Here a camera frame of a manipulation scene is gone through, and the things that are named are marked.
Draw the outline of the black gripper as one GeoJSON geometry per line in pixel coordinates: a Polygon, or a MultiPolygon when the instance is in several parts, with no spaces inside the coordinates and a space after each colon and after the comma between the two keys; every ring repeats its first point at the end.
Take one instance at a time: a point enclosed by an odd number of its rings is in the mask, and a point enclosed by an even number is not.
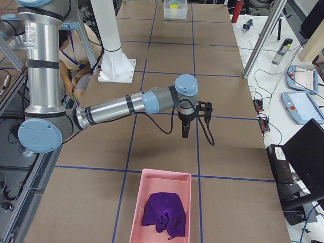
{"type": "Polygon", "coordinates": [[[178,112],[178,118],[182,122],[182,138],[188,138],[189,131],[190,131],[190,123],[196,118],[196,114],[183,114],[181,112],[178,112]]]}

